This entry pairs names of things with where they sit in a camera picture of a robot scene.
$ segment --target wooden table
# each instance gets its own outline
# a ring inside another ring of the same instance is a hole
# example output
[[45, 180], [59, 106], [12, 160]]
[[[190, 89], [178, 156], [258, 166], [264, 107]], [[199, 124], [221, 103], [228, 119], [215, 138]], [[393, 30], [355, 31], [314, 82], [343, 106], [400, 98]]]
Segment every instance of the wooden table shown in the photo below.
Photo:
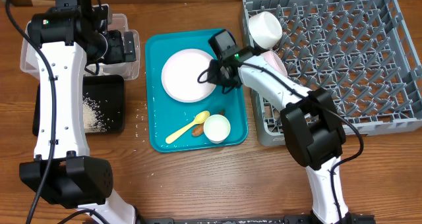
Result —
[[[400, 6], [422, 55], [421, 0], [400, 0]], [[240, 2], [114, 5], [112, 9], [126, 14], [129, 28], [140, 34], [142, 48], [155, 34], [205, 28], [227, 28], [241, 41]], [[25, 26], [34, 13], [45, 10], [17, 8], [13, 14]], [[34, 193], [21, 183], [18, 166], [32, 160], [36, 145], [31, 130], [38, 81], [19, 69], [22, 37], [7, 20], [4, 9], [0, 22], [0, 223], [24, 223]], [[148, 141], [143, 53], [139, 78], [126, 85], [125, 131], [88, 136], [87, 140], [92, 156], [110, 161], [116, 191], [145, 217], [282, 217], [309, 213], [312, 195], [305, 169], [294, 162], [285, 147], [267, 148], [258, 143], [248, 89], [249, 136], [244, 143], [160, 154]], [[350, 211], [375, 214], [377, 223], [421, 223], [421, 141], [421, 130], [366, 137], [363, 155], [342, 166], [344, 198]], [[348, 137], [343, 149], [344, 157], [354, 154], [357, 139]], [[34, 223], [56, 223], [71, 212], [41, 200]], [[84, 219], [76, 218], [79, 223]]]

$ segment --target blue tray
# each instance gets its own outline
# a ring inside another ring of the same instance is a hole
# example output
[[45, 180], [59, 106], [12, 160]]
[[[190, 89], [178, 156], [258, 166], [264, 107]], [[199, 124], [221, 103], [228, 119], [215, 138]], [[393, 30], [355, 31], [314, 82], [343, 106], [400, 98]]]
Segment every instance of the blue tray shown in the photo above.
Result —
[[[202, 148], [216, 148], [242, 143], [248, 135], [245, 100], [243, 90], [235, 89], [223, 95], [222, 87], [216, 89], [207, 98], [195, 103], [182, 103], [169, 97], [161, 83], [161, 73], [166, 61], [182, 49], [200, 49], [216, 58], [208, 40], [221, 29], [196, 30], [172, 34], [156, 35], [145, 45], [146, 92], [148, 98], [148, 123], [150, 143], [159, 152], [180, 152]], [[192, 136], [192, 129], [184, 133], [172, 144], [166, 144], [166, 138], [190, 123], [196, 114], [208, 110], [212, 115], [226, 111], [230, 121], [230, 135], [221, 144], [211, 143], [205, 135]]]

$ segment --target pink plate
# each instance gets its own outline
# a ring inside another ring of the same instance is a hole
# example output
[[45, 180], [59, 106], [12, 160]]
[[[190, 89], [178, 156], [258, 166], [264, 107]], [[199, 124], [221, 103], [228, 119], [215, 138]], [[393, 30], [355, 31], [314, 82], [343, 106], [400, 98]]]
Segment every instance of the pink plate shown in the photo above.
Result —
[[208, 68], [212, 56], [199, 49], [184, 49], [173, 54], [165, 63], [161, 81], [167, 94], [180, 102], [192, 103], [209, 96], [216, 85], [200, 84], [198, 76]]

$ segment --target gray dish rack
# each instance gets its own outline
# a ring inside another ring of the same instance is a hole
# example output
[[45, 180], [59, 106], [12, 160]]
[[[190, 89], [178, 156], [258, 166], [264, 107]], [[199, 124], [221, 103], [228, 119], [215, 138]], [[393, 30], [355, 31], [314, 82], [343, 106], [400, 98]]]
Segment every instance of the gray dish rack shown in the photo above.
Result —
[[[311, 89], [327, 89], [338, 113], [360, 133], [422, 126], [422, 66], [397, 0], [243, 0], [245, 45], [254, 45], [249, 18], [262, 11], [280, 20], [284, 33], [273, 50], [289, 77]], [[259, 142], [285, 144], [278, 112], [252, 95]]]

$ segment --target yellow spoon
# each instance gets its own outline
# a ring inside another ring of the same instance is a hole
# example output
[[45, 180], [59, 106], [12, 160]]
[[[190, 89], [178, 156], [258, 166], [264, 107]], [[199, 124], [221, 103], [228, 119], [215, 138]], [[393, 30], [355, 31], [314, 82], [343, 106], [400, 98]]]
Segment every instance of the yellow spoon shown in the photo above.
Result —
[[176, 139], [178, 139], [182, 134], [184, 134], [186, 131], [188, 131], [190, 128], [192, 128], [194, 125], [200, 125], [202, 123], [205, 123], [205, 120], [209, 118], [210, 112], [209, 111], [203, 111], [195, 116], [195, 119], [188, 125], [184, 126], [183, 128], [180, 128], [176, 132], [174, 132], [172, 135], [168, 136], [166, 138], [167, 144], [170, 144]]

